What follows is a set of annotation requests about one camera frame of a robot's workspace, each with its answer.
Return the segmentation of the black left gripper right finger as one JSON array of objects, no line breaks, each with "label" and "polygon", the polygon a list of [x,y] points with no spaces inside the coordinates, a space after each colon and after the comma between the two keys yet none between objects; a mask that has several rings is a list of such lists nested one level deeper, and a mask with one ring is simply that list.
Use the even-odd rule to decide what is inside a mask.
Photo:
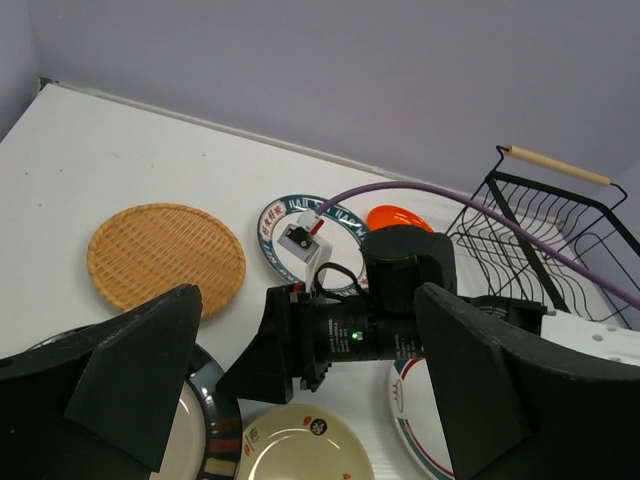
[{"label": "black left gripper right finger", "polygon": [[638,367],[552,343],[431,283],[414,308],[456,478],[638,478]]}]

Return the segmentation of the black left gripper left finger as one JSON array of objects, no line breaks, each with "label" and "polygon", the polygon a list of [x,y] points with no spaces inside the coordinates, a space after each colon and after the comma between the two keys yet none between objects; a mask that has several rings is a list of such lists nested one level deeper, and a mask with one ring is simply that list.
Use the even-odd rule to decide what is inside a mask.
[{"label": "black left gripper left finger", "polygon": [[159,471],[201,317],[180,285],[1,361],[4,479],[147,479]]}]

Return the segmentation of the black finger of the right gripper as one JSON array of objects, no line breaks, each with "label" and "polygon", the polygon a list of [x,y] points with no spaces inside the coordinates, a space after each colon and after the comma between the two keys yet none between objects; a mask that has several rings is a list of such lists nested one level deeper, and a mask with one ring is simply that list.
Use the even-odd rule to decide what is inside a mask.
[{"label": "black finger of the right gripper", "polygon": [[275,332],[259,331],[218,380],[216,392],[228,398],[286,404],[293,397],[290,351]]}]

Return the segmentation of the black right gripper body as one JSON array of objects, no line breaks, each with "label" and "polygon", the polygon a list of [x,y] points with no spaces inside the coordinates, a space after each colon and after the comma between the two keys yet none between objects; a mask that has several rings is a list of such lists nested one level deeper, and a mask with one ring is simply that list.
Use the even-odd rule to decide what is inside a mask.
[{"label": "black right gripper body", "polygon": [[342,296],[319,279],[268,289],[259,328],[264,393],[289,393],[294,379],[315,391],[335,362],[422,357],[415,290],[428,282],[454,293],[452,240],[414,226],[368,233],[360,253],[368,286]]}]

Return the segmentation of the white plate green red rim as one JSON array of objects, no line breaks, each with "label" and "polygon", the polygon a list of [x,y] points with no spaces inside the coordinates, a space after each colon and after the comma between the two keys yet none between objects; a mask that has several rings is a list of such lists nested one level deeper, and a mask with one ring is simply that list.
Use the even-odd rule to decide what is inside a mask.
[{"label": "white plate green red rim", "polygon": [[387,390],[399,438],[419,468],[429,479],[454,479],[426,361],[396,360]]}]

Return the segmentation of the cream patterned plate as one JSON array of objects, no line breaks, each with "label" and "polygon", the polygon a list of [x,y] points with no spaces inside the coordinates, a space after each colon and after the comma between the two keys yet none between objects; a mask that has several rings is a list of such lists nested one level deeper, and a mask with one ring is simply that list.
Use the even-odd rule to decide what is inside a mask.
[{"label": "cream patterned plate", "polygon": [[373,479],[369,456],[340,418],[313,405],[287,405],[243,433],[238,479]]}]

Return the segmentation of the dark rimmed ceramic plate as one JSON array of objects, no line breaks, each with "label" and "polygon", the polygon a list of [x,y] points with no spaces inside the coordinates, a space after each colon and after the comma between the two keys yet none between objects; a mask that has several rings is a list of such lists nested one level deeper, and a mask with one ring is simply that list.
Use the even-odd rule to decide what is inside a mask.
[{"label": "dark rimmed ceramic plate", "polygon": [[216,393],[223,369],[200,345],[192,350],[161,470],[152,479],[232,479],[241,456],[238,403]]}]

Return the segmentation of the white plate blue lettered rim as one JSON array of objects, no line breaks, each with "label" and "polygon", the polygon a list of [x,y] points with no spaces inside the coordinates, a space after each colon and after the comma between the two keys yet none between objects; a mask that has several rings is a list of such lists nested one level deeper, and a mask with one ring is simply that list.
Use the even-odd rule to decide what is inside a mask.
[{"label": "white plate blue lettered rim", "polygon": [[[303,212],[323,202],[322,197],[311,194],[285,195],[265,206],[258,218],[259,248],[269,266],[289,284],[305,280],[305,263],[280,245],[278,239],[287,227],[297,224]],[[323,214],[323,220],[320,236],[332,245],[330,260],[349,269],[358,284],[367,287],[360,246],[369,228],[358,215],[342,205],[330,208]]]}]

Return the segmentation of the orange plastic plate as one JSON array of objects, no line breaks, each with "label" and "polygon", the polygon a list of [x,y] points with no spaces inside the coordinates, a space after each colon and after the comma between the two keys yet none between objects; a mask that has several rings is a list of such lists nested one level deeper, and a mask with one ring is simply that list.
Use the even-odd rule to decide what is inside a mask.
[{"label": "orange plastic plate", "polygon": [[366,218],[366,225],[371,231],[388,226],[411,225],[433,232],[433,228],[419,215],[395,205],[378,205],[371,209]]}]

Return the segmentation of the woven bamboo plate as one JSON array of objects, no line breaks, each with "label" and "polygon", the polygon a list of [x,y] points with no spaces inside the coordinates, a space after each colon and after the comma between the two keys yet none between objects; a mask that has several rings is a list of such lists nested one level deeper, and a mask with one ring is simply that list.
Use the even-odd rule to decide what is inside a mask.
[{"label": "woven bamboo plate", "polygon": [[194,284],[202,318],[224,309],[246,274],[244,250],[229,227],[203,210],[172,203],[111,216],[93,234],[86,265],[99,293],[122,311],[179,284]]}]

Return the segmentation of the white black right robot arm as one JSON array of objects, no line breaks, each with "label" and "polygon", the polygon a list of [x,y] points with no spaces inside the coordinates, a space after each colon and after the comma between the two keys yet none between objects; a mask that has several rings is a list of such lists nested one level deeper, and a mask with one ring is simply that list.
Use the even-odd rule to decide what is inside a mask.
[{"label": "white black right robot arm", "polygon": [[368,284],[272,287],[259,330],[217,384],[285,404],[334,363],[420,359],[458,479],[635,479],[639,335],[537,302],[461,297],[451,240],[369,233]]}]

